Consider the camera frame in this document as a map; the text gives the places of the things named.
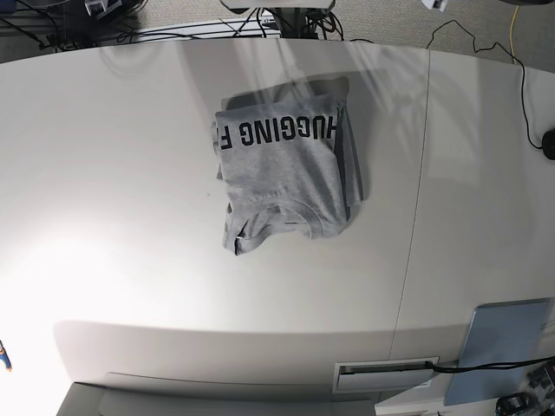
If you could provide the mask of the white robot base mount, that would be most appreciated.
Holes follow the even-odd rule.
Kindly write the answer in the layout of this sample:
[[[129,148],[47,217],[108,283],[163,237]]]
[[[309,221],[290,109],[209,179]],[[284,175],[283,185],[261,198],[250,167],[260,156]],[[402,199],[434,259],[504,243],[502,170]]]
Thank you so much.
[[[227,9],[250,8],[311,8],[328,9],[334,0],[221,0]]]

